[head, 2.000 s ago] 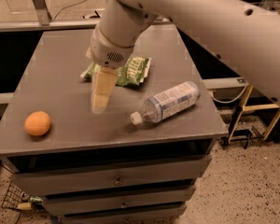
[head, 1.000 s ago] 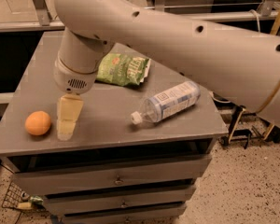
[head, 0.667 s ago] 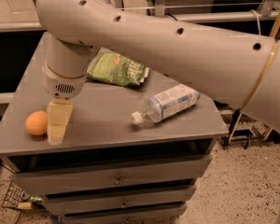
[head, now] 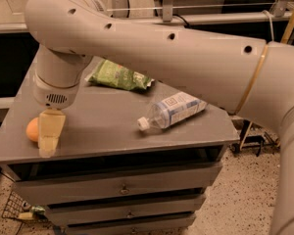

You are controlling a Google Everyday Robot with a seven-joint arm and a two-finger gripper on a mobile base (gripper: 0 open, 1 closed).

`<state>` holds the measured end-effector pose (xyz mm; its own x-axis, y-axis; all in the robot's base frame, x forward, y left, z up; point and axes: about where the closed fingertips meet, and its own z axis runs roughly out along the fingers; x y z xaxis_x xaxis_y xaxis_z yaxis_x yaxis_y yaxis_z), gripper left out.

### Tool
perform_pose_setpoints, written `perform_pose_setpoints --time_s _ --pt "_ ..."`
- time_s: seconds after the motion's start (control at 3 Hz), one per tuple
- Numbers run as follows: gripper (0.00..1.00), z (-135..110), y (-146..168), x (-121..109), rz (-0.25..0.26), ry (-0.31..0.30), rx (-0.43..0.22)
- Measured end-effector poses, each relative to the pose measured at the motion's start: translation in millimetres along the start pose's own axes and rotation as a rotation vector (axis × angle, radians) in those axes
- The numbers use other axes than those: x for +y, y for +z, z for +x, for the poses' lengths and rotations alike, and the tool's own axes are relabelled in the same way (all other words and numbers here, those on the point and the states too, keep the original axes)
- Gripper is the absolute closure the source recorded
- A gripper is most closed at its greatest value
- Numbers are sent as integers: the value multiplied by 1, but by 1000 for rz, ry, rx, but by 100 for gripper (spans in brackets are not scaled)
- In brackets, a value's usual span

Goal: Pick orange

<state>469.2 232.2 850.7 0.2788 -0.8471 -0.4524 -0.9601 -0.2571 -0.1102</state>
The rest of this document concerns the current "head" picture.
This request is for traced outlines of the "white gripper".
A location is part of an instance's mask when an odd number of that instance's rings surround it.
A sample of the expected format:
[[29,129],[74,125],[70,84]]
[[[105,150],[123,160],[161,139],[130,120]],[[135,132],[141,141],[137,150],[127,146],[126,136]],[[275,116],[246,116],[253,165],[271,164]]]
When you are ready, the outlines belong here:
[[[47,108],[64,109],[76,97],[79,76],[47,75],[33,77],[33,96]],[[66,116],[60,110],[46,109],[38,117],[38,148],[41,157],[53,157],[65,124]]]

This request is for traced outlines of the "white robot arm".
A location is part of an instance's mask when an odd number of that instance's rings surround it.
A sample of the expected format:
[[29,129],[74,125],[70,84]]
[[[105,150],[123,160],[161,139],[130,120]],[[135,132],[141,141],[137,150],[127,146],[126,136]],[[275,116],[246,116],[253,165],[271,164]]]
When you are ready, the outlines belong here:
[[97,0],[28,0],[34,39],[62,56],[98,56],[276,132],[280,179],[269,235],[294,235],[294,46],[134,23]]

